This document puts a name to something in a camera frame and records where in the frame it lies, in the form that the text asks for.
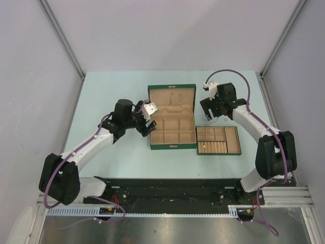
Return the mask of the green jewelry tray insert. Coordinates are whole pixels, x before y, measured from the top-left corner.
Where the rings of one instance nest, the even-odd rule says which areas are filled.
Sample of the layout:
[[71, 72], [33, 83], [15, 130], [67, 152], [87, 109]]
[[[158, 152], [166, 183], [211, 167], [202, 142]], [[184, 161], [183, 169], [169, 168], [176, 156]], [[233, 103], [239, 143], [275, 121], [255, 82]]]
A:
[[237, 127], [196, 127], [196, 135], [198, 156], [239, 156], [242, 154]]

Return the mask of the green jewelry box beige lining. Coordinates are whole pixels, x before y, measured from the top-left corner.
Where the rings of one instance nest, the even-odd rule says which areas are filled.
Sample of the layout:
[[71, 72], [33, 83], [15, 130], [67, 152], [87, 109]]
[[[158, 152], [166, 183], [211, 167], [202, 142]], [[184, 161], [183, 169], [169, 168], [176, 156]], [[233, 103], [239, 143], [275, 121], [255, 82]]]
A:
[[148, 95], [158, 108], [152, 116], [156, 129], [150, 134], [150, 149], [195, 149], [196, 85], [149, 85]]

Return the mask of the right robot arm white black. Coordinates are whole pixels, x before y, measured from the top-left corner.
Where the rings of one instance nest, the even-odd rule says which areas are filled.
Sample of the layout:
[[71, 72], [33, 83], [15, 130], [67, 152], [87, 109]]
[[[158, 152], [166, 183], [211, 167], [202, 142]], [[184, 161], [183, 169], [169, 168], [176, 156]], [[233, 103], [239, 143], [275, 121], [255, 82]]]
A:
[[268, 125], [249, 107], [246, 99], [238, 99], [232, 83], [206, 83], [209, 96], [200, 101], [207, 120], [222, 115], [235, 121], [257, 143], [255, 168], [240, 180], [234, 198], [240, 204], [252, 199], [252, 192], [272, 182], [287, 183], [288, 174], [297, 168], [295, 139], [291, 132]]

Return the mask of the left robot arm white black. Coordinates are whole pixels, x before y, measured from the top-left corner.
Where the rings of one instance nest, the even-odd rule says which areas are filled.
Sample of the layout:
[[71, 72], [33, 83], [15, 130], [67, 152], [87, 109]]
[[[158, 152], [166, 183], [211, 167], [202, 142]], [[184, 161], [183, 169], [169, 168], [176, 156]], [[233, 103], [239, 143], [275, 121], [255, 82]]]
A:
[[81, 170], [100, 152], [112, 146], [127, 130], [136, 129], [143, 137], [155, 130], [152, 116], [158, 111], [150, 100], [137, 104], [119, 99], [114, 111], [104, 115], [97, 129], [86, 140], [59, 155], [45, 158], [39, 190], [44, 194], [47, 209], [59, 204], [69, 205], [78, 197], [95, 197], [101, 203], [111, 200], [112, 190], [99, 177], [80, 177]]

